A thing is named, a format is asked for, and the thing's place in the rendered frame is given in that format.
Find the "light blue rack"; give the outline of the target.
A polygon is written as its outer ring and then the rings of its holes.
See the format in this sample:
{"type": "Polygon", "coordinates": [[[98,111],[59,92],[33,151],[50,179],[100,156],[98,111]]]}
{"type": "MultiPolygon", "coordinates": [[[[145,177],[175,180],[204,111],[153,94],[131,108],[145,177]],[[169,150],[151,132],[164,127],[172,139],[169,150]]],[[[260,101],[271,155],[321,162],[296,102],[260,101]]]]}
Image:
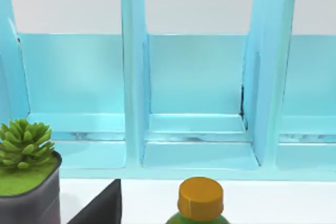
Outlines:
{"type": "Polygon", "coordinates": [[[0,124],[52,128],[65,178],[336,181],[336,35],[293,35],[295,0],[249,31],[21,33],[0,0],[0,124]]]}

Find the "green plant in black pot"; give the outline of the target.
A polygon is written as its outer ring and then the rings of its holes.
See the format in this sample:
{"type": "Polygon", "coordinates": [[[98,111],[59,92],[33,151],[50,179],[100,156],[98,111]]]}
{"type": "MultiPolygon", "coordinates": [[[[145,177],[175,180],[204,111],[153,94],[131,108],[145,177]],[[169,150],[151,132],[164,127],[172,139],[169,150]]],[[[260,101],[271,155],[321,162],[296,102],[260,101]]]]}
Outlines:
{"type": "Polygon", "coordinates": [[[49,125],[10,120],[0,127],[0,224],[61,224],[61,155],[49,125]]]}

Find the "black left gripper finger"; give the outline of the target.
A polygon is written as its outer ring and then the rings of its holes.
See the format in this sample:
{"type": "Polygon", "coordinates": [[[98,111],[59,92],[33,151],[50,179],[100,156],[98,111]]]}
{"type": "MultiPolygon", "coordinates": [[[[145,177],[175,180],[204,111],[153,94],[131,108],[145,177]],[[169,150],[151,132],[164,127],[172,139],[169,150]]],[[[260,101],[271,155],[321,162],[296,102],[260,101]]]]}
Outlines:
{"type": "Polygon", "coordinates": [[[121,179],[115,179],[67,224],[121,224],[121,220],[121,179]]]}

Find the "green bottle with orange cap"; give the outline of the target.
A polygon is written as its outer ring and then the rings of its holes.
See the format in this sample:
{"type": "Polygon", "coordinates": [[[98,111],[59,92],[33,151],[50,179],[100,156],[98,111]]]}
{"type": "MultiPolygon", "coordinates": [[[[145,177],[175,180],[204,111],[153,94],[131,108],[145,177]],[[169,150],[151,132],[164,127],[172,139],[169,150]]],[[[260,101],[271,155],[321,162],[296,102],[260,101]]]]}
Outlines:
{"type": "Polygon", "coordinates": [[[191,177],[178,189],[178,212],[165,224],[231,224],[223,215],[224,191],[207,177],[191,177]]]}

